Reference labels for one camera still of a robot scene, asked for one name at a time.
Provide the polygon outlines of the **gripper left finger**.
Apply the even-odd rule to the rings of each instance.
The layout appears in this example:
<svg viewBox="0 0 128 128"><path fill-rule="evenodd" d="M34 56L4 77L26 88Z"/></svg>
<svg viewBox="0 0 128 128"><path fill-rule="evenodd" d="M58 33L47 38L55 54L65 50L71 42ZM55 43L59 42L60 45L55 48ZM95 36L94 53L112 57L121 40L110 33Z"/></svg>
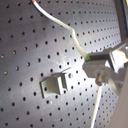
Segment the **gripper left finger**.
<svg viewBox="0 0 128 128"><path fill-rule="evenodd" d="M106 66L104 62L85 62L83 70L89 78L95 79L95 83L98 86L107 83L113 90L121 89L126 74L126 67L124 65L119 65L117 70L114 71Z"/></svg>

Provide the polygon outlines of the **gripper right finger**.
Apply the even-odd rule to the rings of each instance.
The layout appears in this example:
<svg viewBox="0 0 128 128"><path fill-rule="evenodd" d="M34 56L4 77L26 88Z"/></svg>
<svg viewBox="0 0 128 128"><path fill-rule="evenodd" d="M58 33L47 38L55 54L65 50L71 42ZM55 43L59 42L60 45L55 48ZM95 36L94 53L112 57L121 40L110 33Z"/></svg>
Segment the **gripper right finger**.
<svg viewBox="0 0 128 128"><path fill-rule="evenodd" d="M105 49L102 52L90 53L90 61L99 61L99 60L107 60L110 64L113 63L112 50Z"/></svg>

